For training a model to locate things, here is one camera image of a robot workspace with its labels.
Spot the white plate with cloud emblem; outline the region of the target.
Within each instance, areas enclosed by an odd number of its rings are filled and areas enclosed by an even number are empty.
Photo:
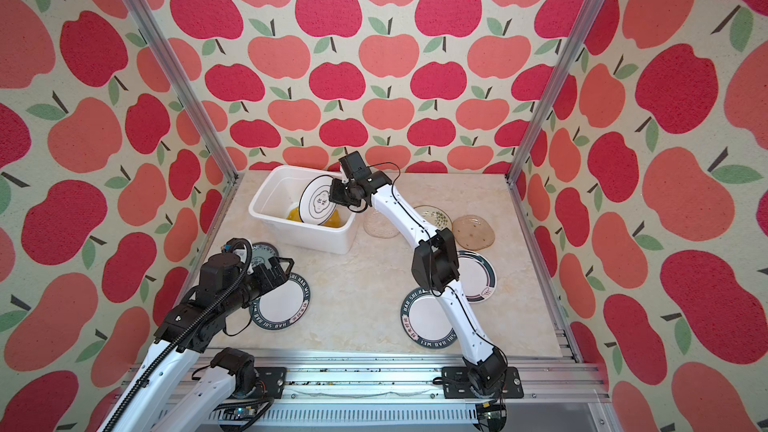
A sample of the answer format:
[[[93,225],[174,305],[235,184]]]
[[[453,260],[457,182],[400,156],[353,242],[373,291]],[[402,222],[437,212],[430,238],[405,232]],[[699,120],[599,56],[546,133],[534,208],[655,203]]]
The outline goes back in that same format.
[[[336,209],[329,193],[333,177],[327,174],[312,179],[299,200],[300,215],[305,224],[320,226]]]

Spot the yellow white-dotted plate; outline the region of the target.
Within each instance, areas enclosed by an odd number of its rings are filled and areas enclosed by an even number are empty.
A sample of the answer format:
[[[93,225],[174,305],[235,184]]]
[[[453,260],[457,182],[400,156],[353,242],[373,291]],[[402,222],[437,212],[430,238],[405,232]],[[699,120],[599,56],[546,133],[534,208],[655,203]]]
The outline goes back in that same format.
[[[304,223],[304,220],[302,219],[302,216],[300,215],[300,208],[299,206],[296,206],[292,208],[288,215],[286,216],[286,219],[289,221]],[[340,228],[343,226],[342,218],[337,210],[334,210],[331,215],[328,217],[327,220],[320,223],[320,226],[323,227],[329,227],[329,228]]]

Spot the white plate dark green rim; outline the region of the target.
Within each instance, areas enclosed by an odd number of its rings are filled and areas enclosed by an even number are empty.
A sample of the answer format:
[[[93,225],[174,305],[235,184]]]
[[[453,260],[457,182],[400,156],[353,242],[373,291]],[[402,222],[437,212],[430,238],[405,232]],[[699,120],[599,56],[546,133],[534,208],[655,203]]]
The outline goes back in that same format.
[[[498,278],[491,263],[481,254],[473,251],[458,252],[460,283],[470,303],[481,303],[490,299],[496,290]]]

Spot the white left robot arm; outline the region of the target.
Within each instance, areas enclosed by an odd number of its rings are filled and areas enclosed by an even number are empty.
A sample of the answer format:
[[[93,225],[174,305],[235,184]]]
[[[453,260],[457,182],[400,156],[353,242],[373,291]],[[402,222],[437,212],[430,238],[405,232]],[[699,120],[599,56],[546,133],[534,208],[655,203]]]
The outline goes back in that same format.
[[[198,284],[163,319],[155,340],[126,391],[104,419],[103,431],[194,431],[214,411],[270,404],[269,382],[251,354],[218,352],[169,413],[161,411],[227,318],[284,285],[295,262],[271,257],[254,265],[251,253],[228,246],[201,267]]]

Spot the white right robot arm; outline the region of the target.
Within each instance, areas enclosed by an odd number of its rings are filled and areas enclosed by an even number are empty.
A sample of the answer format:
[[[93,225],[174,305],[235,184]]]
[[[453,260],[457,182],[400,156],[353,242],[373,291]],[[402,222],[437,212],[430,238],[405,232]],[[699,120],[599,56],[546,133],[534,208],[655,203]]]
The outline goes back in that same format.
[[[373,208],[395,226],[413,249],[415,281],[437,299],[456,333],[473,392],[481,398],[501,398],[508,360],[488,338],[469,304],[460,282],[453,233],[418,214],[385,172],[345,162],[341,170],[344,177],[332,182],[330,200],[353,211],[359,206]]]

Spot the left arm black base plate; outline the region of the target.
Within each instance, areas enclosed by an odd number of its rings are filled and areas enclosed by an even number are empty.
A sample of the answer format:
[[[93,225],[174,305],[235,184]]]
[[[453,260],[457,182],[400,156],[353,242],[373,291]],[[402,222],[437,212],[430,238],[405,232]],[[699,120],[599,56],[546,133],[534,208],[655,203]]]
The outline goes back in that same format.
[[[252,367],[246,371],[244,399],[281,399],[286,382],[285,367]]]

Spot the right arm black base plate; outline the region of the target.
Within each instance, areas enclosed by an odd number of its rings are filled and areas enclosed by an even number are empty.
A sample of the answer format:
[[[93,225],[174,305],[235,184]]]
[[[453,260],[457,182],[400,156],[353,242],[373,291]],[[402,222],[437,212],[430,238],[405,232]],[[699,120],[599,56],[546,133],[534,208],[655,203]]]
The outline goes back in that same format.
[[[433,384],[442,387],[446,399],[522,399],[525,396],[515,367],[490,377],[467,367],[444,367]]]

